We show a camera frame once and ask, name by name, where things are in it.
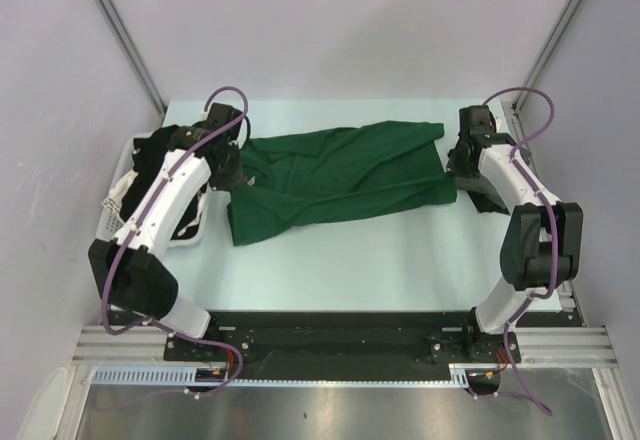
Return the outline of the green t shirt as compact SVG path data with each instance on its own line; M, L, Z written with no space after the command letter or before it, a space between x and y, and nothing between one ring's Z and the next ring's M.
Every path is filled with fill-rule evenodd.
M227 206L233 244L454 203L454 179L436 148L443 136L441 124L383 121L249 140L241 151L247 182Z

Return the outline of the white plastic basket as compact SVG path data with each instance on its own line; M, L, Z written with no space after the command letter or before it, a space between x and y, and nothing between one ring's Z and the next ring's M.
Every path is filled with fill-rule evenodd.
M120 200L123 197L119 193L121 190L119 184L123 177L129 176L129 171L133 168L134 141L147 138L150 135L150 132L136 134L125 143L111 181L109 193L101 203L103 210L96 231L96 237L101 240L109 240L124 224L119 216ZM185 227L176 230L169 242L170 248L191 246L198 243L203 237L210 201L210 189L207 185L197 193L196 199L196 218Z

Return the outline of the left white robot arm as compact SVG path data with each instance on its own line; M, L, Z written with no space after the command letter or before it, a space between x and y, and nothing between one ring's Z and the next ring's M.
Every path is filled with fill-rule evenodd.
M102 310L115 306L142 322L186 337L197 358L214 357L221 336L210 314L185 298L162 259L189 204L201 190L230 192L244 182L238 136L246 108L209 101L202 118L179 128L136 210L109 240L88 252Z

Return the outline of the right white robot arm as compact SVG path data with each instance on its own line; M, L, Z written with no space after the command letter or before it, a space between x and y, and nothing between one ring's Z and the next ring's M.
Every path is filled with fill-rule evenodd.
M480 213L503 213L509 224L499 252L501 276L475 308L461 336L463 353L484 361L496 334L510 330L528 307L550 298L579 271L584 213L553 194L526 165L515 140L497 129L486 105L459 110L459 133L447 170Z

